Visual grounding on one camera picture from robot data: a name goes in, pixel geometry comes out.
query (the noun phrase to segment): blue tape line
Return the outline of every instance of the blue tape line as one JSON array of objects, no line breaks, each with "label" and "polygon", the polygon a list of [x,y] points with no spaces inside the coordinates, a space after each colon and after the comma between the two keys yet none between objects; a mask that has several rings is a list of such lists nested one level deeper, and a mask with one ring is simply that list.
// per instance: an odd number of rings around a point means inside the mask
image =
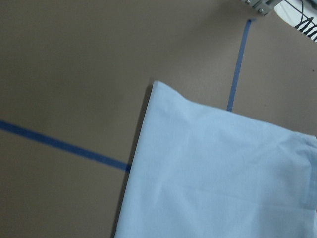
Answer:
[{"label": "blue tape line", "polygon": [[23,136],[25,138],[43,143],[45,145],[49,145],[64,151],[67,151],[69,153],[79,155],[81,157],[85,157],[91,160],[95,160],[98,162],[101,162],[103,164],[124,170],[126,172],[130,172],[131,165],[126,164],[124,162],[109,158],[107,156],[97,154],[95,152],[80,148],[75,145],[71,145],[69,143],[63,142],[61,140],[57,140],[54,138],[51,138],[46,135],[39,134],[37,132],[24,129],[22,127],[7,123],[5,121],[0,120],[0,129],[5,130],[7,132],[11,132],[13,134],[17,134],[20,136]]},{"label": "blue tape line", "polygon": [[250,30],[250,26],[251,26],[252,21],[254,21],[254,20],[250,20],[250,19],[247,20],[246,26],[244,28],[243,36],[242,36],[238,60],[236,63],[236,69],[234,71],[234,76],[233,76],[233,81],[232,81],[232,85],[231,85],[231,91],[230,91],[230,96],[229,96],[229,101],[228,101],[228,106],[227,106],[227,111],[230,111],[230,112],[232,112],[232,108],[233,108],[233,102],[234,102],[234,97],[236,95],[236,90],[237,90],[237,86],[238,86],[244,49],[246,47],[247,38],[248,38],[248,34],[249,34],[249,30]]}]

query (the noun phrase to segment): cloth fold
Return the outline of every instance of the cloth fold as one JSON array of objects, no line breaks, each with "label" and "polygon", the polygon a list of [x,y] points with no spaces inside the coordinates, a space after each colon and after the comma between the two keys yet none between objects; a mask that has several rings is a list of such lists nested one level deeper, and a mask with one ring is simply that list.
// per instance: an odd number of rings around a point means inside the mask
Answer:
[{"label": "cloth fold", "polygon": [[314,136],[156,81],[115,238],[317,238]]}]

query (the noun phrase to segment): blue fabric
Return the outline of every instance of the blue fabric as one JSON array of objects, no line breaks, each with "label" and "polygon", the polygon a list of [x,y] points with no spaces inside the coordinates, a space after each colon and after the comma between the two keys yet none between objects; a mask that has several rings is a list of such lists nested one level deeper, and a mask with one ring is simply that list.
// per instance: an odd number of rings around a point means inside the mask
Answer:
[{"label": "blue fabric", "polygon": [[115,238],[316,238],[317,140],[155,82]]}]

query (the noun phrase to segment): metal bracket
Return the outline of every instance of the metal bracket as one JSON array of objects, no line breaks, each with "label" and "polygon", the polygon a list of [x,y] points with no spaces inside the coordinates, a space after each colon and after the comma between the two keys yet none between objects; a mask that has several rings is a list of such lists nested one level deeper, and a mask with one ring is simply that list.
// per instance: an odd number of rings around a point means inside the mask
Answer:
[{"label": "metal bracket", "polygon": [[240,0],[246,5],[251,6],[259,14],[265,16],[283,0]]}]

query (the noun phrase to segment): light blue cloth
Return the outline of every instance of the light blue cloth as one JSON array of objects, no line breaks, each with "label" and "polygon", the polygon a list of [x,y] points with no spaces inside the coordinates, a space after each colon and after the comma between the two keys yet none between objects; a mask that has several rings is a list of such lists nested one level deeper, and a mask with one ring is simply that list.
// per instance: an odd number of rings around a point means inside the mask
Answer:
[{"label": "light blue cloth", "polygon": [[155,82],[115,238],[317,238],[317,140]]}]

